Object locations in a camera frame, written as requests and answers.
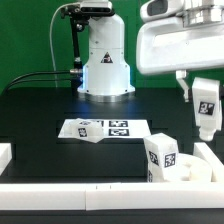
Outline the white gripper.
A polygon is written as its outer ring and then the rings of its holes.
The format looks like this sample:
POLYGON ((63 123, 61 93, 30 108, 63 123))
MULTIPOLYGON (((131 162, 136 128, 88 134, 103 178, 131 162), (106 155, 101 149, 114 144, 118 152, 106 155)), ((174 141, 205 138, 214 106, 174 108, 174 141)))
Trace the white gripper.
POLYGON ((186 70, 224 67, 224 0, 149 0, 140 8, 136 66, 172 73, 189 101, 186 70))

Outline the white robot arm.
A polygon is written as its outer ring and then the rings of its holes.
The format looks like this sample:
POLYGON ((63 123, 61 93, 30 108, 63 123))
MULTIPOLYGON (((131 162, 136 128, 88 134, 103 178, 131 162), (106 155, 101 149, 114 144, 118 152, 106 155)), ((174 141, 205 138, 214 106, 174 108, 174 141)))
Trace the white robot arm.
MULTIPOLYGON (((90 17, 89 60, 80 91, 102 101, 134 92, 124 62, 124 23, 109 0, 81 0, 90 17)), ((183 89, 192 70, 224 67, 224 0, 150 0, 140 8, 144 25, 136 44, 143 75, 176 75, 183 89)))

